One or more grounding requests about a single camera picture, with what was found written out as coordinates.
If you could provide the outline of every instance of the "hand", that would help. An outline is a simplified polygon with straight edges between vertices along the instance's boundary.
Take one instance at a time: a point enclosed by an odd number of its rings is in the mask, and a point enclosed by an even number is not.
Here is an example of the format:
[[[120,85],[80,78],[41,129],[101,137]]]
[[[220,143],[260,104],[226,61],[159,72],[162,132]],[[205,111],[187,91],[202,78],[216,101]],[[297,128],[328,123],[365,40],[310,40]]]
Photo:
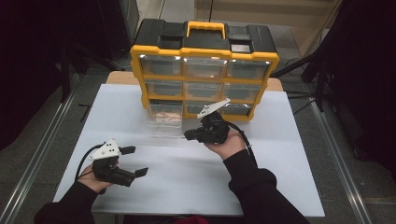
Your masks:
[[[92,171],[92,164],[87,166],[81,175],[83,176],[78,179],[78,182],[86,185],[88,188],[92,189],[96,193],[99,193],[102,189],[113,185],[112,183],[96,179]]]
[[[223,144],[204,143],[204,145],[219,154],[224,161],[246,148],[241,134],[234,130],[228,132],[227,140]]]

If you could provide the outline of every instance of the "transparent drawer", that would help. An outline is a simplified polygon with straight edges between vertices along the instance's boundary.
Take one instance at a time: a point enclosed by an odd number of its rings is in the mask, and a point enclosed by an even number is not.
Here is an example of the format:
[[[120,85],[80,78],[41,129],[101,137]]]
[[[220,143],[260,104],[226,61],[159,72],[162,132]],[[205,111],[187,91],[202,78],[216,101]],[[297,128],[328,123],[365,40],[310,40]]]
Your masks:
[[[179,56],[139,55],[143,75],[180,76]]]
[[[231,100],[254,101],[261,85],[224,83],[223,95]]]
[[[145,79],[149,95],[181,95],[181,81],[165,81],[158,79]]]
[[[220,82],[184,82],[186,100],[217,101],[221,91]]]
[[[227,67],[227,77],[262,79],[270,62],[230,60]]]
[[[181,101],[150,100],[146,125],[181,128],[182,115]]]
[[[219,109],[223,115],[241,115],[247,116],[250,113],[252,105],[245,104],[227,104]]]
[[[188,114],[199,114],[205,105],[211,105],[215,102],[208,101],[186,101],[186,111]]]
[[[227,60],[218,57],[184,58],[184,76],[196,78],[222,79]]]

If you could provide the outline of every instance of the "person's right hand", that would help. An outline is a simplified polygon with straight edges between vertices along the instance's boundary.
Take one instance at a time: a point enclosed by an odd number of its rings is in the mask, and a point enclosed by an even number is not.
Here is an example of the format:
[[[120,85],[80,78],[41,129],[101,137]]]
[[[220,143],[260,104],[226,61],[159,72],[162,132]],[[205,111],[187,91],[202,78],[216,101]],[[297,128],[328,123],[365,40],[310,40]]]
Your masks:
[[[228,132],[227,140],[223,144],[204,143],[204,145],[219,154],[224,161],[246,148],[241,134],[234,130]]]

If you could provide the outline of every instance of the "person's left hand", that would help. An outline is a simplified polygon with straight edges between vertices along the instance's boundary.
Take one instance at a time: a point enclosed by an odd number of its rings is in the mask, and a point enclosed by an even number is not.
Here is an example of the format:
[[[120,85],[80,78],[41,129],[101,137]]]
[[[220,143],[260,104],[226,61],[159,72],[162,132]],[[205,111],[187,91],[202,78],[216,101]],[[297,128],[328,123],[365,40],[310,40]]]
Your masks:
[[[100,191],[102,191],[102,189],[105,189],[113,185],[112,183],[104,182],[96,179],[92,171],[92,164],[87,166],[81,175],[83,176],[78,179],[78,182],[86,185],[88,188],[92,189],[96,193],[99,193]]]

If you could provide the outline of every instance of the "red cloth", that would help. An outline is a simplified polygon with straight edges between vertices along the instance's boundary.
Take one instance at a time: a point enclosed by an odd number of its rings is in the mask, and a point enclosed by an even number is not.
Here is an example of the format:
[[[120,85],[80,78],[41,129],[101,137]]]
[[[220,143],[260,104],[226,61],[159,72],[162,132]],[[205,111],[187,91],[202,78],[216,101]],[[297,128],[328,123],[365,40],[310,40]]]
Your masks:
[[[175,221],[175,224],[209,224],[203,217],[193,216]]]

